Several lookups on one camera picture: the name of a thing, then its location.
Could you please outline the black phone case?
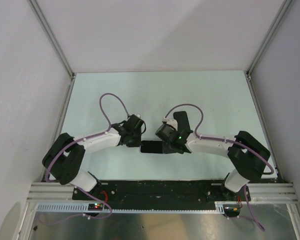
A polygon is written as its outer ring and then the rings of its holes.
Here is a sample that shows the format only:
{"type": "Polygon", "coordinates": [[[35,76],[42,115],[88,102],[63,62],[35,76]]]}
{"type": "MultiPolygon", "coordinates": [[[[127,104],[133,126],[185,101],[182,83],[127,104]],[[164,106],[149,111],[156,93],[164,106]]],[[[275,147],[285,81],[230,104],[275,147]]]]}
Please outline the black phone case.
{"type": "Polygon", "coordinates": [[[177,131],[182,135],[189,135],[191,130],[188,114],[186,111],[176,111],[173,113],[173,118],[177,121],[177,131]]]}

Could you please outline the black smartphone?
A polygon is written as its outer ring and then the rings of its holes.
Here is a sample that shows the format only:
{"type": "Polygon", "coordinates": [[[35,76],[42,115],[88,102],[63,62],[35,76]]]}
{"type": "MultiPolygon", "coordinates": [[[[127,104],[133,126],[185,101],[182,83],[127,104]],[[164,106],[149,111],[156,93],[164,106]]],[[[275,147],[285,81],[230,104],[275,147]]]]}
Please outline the black smartphone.
{"type": "Polygon", "coordinates": [[[163,154],[163,142],[159,140],[142,140],[140,152],[143,154],[163,154]]]}

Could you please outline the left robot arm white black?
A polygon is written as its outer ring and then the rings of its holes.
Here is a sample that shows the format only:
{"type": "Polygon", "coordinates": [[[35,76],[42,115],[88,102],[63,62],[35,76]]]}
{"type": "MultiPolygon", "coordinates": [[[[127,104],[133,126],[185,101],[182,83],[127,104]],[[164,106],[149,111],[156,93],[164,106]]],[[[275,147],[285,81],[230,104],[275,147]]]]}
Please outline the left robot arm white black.
{"type": "Polygon", "coordinates": [[[83,190],[89,199],[97,199],[101,194],[101,182],[89,171],[81,168],[86,155],[117,146],[138,148],[146,123],[132,114],[109,129],[89,136],[73,137],[62,133],[52,144],[42,160],[46,173],[61,185],[73,185],[83,190]]]}

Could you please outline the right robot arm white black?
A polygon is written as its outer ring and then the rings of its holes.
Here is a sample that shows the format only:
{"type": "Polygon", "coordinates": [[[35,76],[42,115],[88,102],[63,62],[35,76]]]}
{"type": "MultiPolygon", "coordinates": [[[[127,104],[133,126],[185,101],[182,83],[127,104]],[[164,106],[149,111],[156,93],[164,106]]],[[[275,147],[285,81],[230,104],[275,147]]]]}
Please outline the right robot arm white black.
{"type": "Polygon", "coordinates": [[[177,153],[207,153],[228,158],[234,166],[224,179],[222,197],[228,201],[239,195],[249,182],[271,175],[274,168],[268,163],[270,151],[247,131],[234,136],[199,135],[192,130],[176,130],[163,123],[155,135],[177,153]]]}

